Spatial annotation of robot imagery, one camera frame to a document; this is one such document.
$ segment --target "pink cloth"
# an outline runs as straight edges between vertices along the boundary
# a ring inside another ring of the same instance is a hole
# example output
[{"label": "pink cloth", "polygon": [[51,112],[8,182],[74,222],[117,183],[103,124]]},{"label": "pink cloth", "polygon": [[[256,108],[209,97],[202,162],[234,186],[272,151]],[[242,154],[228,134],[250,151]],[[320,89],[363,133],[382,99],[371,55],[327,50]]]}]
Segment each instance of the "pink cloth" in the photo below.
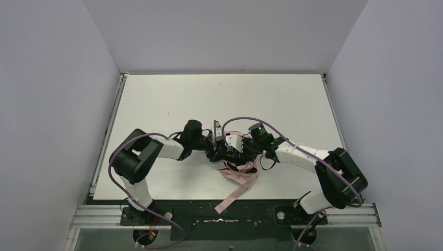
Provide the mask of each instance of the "pink cloth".
[{"label": "pink cloth", "polygon": [[[241,132],[237,132],[237,131],[229,131],[226,133],[230,133],[230,134],[236,134],[236,135],[244,135]],[[231,170],[228,166],[228,163],[231,164],[232,166],[235,166],[235,164],[227,162],[227,161],[223,161],[225,166],[228,169],[219,169],[218,171],[220,172],[221,175],[223,175],[225,178],[234,180],[238,183],[241,184],[241,186],[239,188],[237,188],[234,192],[232,192],[225,200],[223,200],[219,205],[217,205],[215,207],[215,211],[217,211],[217,213],[222,213],[229,205],[231,205],[236,199],[238,199],[247,189],[251,189],[252,185],[254,185],[255,181],[258,178],[258,174],[259,174],[259,169],[258,164],[256,161],[252,162],[249,161],[247,162],[245,165],[242,166],[236,166],[236,168],[239,170],[234,171]],[[254,174],[246,174],[245,172],[249,171],[250,169],[256,168],[257,172]]]}]

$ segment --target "purple cable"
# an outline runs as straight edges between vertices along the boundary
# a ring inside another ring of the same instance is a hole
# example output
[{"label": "purple cable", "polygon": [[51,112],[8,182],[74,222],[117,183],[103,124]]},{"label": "purple cable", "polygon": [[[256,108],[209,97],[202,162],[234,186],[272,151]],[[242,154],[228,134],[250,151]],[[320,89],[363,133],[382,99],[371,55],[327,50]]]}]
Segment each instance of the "purple cable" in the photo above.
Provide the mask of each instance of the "purple cable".
[{"label": "purple cable", "polygon": [[300,244],[301,244],[301,245],[305,245],[305,246],[306,246],[307,248],[309,248],[310,250],[317,251],[312,245],[309,245],[309,246],[308,246],[308,244],[303,243],[303,242],[300,242]]},{"label": "purple cable", "polygon": [[226,137],[225,137],[225,126],[228,123],[232,122],[232,121],[241,120],[241,119],[254,120],[254,121],[258,121],[258,122],[261,122],[261,123],[267,125],[269,128],[274,130],[274,132],[276,132],[280,137],[282,137],[282,139],[284,141],[288,142],[289,145],[295,147],[295,149],[301,151],[302,153],[304,153],[304,154],[306,154],[306,155],[308,155],[308,156],[318,160],[321,164],[323,164],[327,169],[329,169],[335,176],[337,176],[351,190],[351,192],[357,198],[358,207],[361,207],[363,205],[363,201],[362,201],[360,195],[358,194],[357,190],[355,190],[355,188],[345,178],[343,178],[339,173],[337,173],[337,171],[331,165],[329,165],[328,163],[326,163],[324,160],[320,159],[316,155],[313,155],[312,153],[307,152],[304,149],[299,148],[298,146],[296,146],[287,137],[283,136],[282,133],[280,133],[277,129],[275,129],[275,127],[273,127],[272,125],[270,125],[266,121],[263,121],[263,120],[257,119],[257,118],[253,118],[253,117],[237,117],[237,118],[233,118],[233,119],[230,119],[230,120],[226,121],[226,123],[224,123],[223,126],[221,127],[221,135],[223,136],[223,140],[225,141],[226,145],[228,145],[228,142],[226,141]]},{"label": "purple cable", "polygon": [[317,212],[317,213],[314,214],[314,217],[312,217],[312,219],[309,221],[308,225],[306,225],[305,229],[303,229],[301,234],[298,236],[298,239],[295,241],[295,245],[294,245],[294,248],[292,249],[292,251],[295,251],[295,249],[298,246],[298,243],[300,243],[301,238],[303,237],[303,235],[305,234],[306,230],[308,229],[308,226],[310,226],[314,222],[314,220],[317,218],[319,213],[320,212]]},{"label": "purple cable", "polygon": [[182,133],[182,131],[179,131],[179,132],[173,132],[173,133],[171,133],[171,134],[169,135],[168,138],[171,138],[172,136],[174,136],[174,135],[176,135],[176,134],[179,134],[179,133]]},{"label": "purple cable", "polygon": [[[144,207],[144,206],[141,205],[138,201],[134,200],[134,198],[131,196],[131,194],[130,194],[130,193],[129,193],[129,192],[128,192],[128,191],[127,191],[122,185],[120,185],[120,184],[114,179],[114,177],[112,177],[112,171],[111,171],[111,170],[112,170],[112,164],[114,163],[115,158],[117,157],[117,155],[118,155],[118,154],[119,154],[119,153],[120,153],[120,152],[121,152],[121,151],[122,151],[127,145],[131,144],[132,142],[134,142],[134,141],[136,141],[136,140],[138,140],[138,139],[141,139],[141,138],[144,138],[144,137],[147,137],[147,136],[152,136],[152,135],[161,136],[161,137],[164,137],[165,139],[169,139],[168,137],[166,137],[165,135],[163,135],[163,134],[161,134],[161,133],[153,132],[153,133],[146,133],[146,134],[143,134],[143,135],[139,135],[139,136],[137,136],[137,137],[135,137],[135,138],[133,138],[133,139],[128,140],[126,143],[124,143],[124,144],[123,144],[123,145],[122,145],[122,146],[121,146],[121,147],[120,147],[120,148],[114,153],[114,155],[112,156],[112,158],[109,160],[108,174],[109,174],[109,178],[111,179],[111,181],[112,181],[116,186],[118,186],[120,189],[122,189],[123,192],[129,197],[129,199],[132,200],[137,206],[143,208],[146,212],[148,212],[148,213],[150,213],[150,214],[153,214],[153,215],[155,215],[155,216],[157,216],[157,217],[159,217],[159,218],[161,218],[161,219],[163,219],[163,220],[165,220],[165,221],[171,223],[172,225],[176,226],[178,229],[180,229],[180,230],[183,232],[183,237],[182,237],[181,239],[179,239],[178,241],[176,241],[176,242],[169,243],[169,244],[166,244],[166,245],[161,245],[161,246],[158,246],[158,247],[149,247],[149,246],[144,247],[144,248],[147,248],[147,249],[158,249],[158,248],[170,247],[170,246],[172,246],[172,245],[179,244],[180,242],[184,241],[184,239],[186,238],[186,232],[185,232],[184,229],[183,229],[179,224],[177,224],[176,222],[174,222],[174,221],[172,221],[172,220],[170,220],[170,219],[164,217],[164,216],[161,215],[161,214],[158,214],[158,213],[156,213],[156,212],[154,212],[154,211],[152,211],[152,210],[150,210],[150,209]],[[140,237],[138,237],[137,240],[136,240],[136,242],[138,242],[139,239],[143,238],[143,237],[146,236],[146,235],[147,235],[147,234],[144,234],[144,235],[141,235]]]}]

